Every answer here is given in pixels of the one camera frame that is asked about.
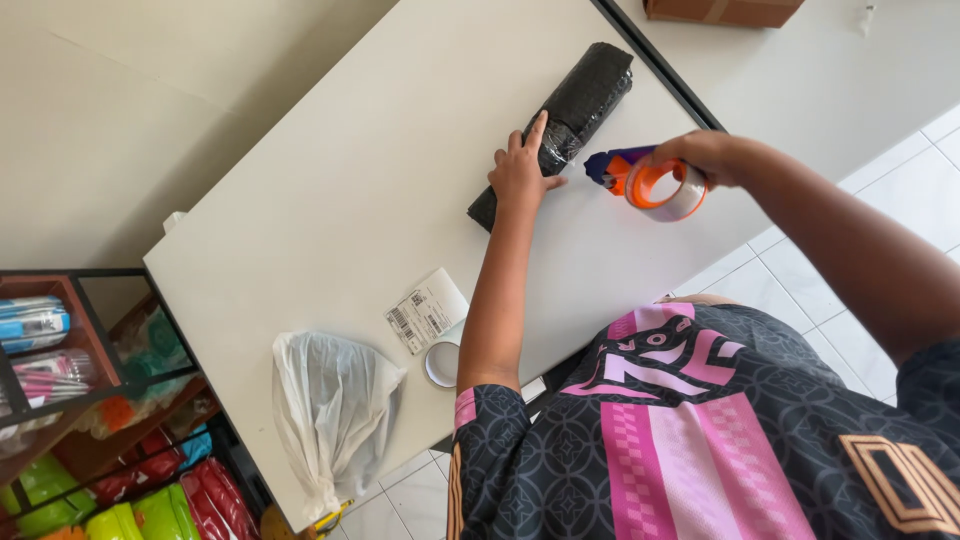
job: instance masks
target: packing tape roll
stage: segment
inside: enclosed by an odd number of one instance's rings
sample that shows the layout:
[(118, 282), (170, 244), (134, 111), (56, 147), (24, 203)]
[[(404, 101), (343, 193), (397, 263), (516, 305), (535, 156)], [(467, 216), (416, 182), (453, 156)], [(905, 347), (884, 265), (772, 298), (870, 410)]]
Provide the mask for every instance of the packing tape roll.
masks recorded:
[[(638, 161), (627, 175), (623, 196), (635, 208), (655, 221), (680, 221), (693, 213), (707, 196), (707, 178), (696, 167), (681, 160), (668, 160), (659, 167), (649, 166), (650, 157)], [(654, 185), (664, 175), (680, 171), (680, 186), (662, 201), (651, 201)]]

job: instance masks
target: finger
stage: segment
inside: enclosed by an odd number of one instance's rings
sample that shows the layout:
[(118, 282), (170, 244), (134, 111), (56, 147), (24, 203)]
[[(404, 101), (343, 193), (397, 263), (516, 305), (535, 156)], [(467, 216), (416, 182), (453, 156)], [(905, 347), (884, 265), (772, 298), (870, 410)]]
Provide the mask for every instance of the finger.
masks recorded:
[(567, 179), (566, 176), (548, 176), (543, 179), (543, 182), (546, 184), (547, 191), (549, 191), (561, 185), (566, 185)]
[(523, 148), (523, 134), (520, 130), (514, 130), (507, 139), (507, 152), (516, 152)]
[(530, 128), (530, 134), (527, 135), (527, 143), (523, 145), (524, 148), (539, 150), (540, 143), (543, 142), (543, 130), (546, 129), (546, 117), (546, 109), (541, 110), (533, 127)]
[(650, 155), (650, 166), (659, 167), (664, 161), (672, 160), (673, 158), (683, 158), (686, 138), (695, 132), (696, 130), (686, 135), (673, 137), (654, 149), (653, 154)]

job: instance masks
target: white table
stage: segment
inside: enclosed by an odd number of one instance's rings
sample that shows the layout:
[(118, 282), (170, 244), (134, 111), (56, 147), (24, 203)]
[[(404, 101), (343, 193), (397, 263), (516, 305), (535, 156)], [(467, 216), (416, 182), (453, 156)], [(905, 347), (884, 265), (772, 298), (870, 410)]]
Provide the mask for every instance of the white table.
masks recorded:
[(617, 4), (729, 132), (833, 182), (960, 102), (960, 2), (806, 0), (781, 29), (647, 20)]
[[(438, 267), (469, 299), (489, 235), (466, 216), (493, 151), (594, 41), (630, 51), (588, 0), (402, 0), (146, 257), (207, 379), (293, 530), (308, 525), (272, 412), (271, 345), (319, 330), (408, 370), (382, 470), (452, 431), (383, 312)], [(695, 127), (634, 61), (634, 88), (581, 154)], [(527, 286), (527, 382), (631, 308), (759, 233), (744, 193), (657, 224), (583, 166), (540, 212)]]

